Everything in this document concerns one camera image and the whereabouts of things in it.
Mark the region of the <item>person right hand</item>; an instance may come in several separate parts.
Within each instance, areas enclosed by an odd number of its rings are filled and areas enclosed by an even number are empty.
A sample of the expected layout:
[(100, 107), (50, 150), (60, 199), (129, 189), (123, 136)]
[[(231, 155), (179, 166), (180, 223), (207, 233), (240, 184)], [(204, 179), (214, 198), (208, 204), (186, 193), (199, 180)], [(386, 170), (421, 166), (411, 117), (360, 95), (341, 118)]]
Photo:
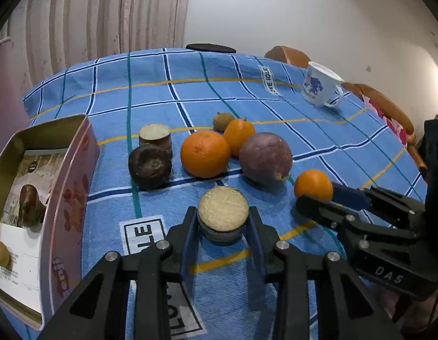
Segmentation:
[[(376, 289), (376, 296), (383, 311), (390, 317), (396, 314), (396, 304), (401, 296), (383, 287)], [(418, 302), (411, 298), (401, 302), (401, 319), (404, 326), (415, 330), (426, 330), (438, 318), (438, 289), (427, 300)]]

